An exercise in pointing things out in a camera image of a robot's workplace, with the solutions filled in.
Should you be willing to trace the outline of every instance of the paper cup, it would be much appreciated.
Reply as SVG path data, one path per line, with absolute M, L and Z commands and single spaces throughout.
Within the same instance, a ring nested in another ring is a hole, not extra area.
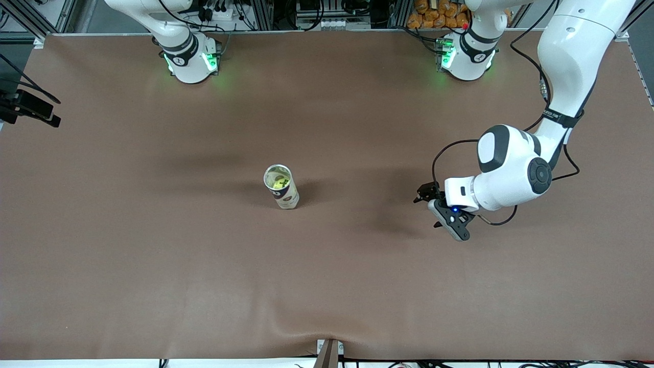
M 293 175 L 284 165 L 272 165 L 264 173 L 264 184 L 273 194 L 282 210 L 291 210 L 298 205 L 300 194 L 295 186 Z

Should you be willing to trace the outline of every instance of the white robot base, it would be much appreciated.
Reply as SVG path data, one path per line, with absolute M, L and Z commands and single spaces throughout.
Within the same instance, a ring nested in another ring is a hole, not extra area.
M 482 62 L 472 62 L 470 57 L 461 50 L 460 38 L 461 35 L 452 32 L 444 38 L 436 40 L 436 65 L 438 65 L 438 71 L 447 71 L 454 78 L 462 81 L 474 81 L 491 67 L 495 51 L 488 57 L 480 54 L 484 57 Z
M 177 65 L 175 57 L 170 60 L 164 55 L 171 75 L 176 76 L 180 82 L 188 84 L 200 83 L 209 75 L 218 75 L 222 52 L 222 45 L 216 40 L 199 32 L 193 34 L 198 38 L 198 50 L 186 65 Z

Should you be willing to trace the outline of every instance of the table surface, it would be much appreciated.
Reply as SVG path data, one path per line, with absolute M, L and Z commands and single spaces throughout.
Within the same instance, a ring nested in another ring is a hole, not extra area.
M 220 75 L 185 85 L 150 37 L 49 37 L 26 72 L 61 127 L 0 134 L 0 358 L 298 356 L 333 337 L 352 358 L 651 359 L 654 113 L 626 44 L 570 138 L 580 175 L 464 243 L 412 203 L 444 145 L 539 117 L 511 38 L 464 83 L 403 33 L 235 35 Z M 535 54 L 538 34 L 521 42 Z M 295 210 L 262 184 L 274 163 Z M 437 175 L 478 170 L 459 145 Z

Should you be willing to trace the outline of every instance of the brown tablecloth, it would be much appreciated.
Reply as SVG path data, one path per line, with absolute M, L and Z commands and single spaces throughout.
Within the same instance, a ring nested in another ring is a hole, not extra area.
M 570 139 L 580 175 L 464 243 L 411 202 L 444 145 L 542 112 L 512 38 L 464 83 L 403 33 L 235 35 L 220 75 L 185 85 L 150 37 L 49 37 L 26 71 L 61 128 L 0 134 L 0 358 L 297 356 L 325 337 L 351 358 L 654 358 L 654 113 L 626 44 Z M 273 163 L 296 210 L 262 184 Z M 437 175 L 478 170 L 459 145 Z

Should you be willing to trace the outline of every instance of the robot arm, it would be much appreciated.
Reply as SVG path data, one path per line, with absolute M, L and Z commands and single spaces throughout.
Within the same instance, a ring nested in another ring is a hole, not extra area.
M 198 83 L 218 71 L 216 41 L 168 15 L 188 9 L 193 0 L 105 0 L 108 6 L 146 27 L 163 49 L 168 69 L 184 83 Z
M 481 174 L 449 178 L 443 192 L 436 187 L 430 194 L 434 198 L 428 208 L 457 240 L 469 238 L 465 225 L 474 216 L 471 212 L 515 206 L 547 192 L 561 147 L 593 89 L 600 61 L 634 3 L 561 3 L 538 44 L 538 57 L 551 81 L 551 102 L 538 131 L 492 126 L 477 143 Z

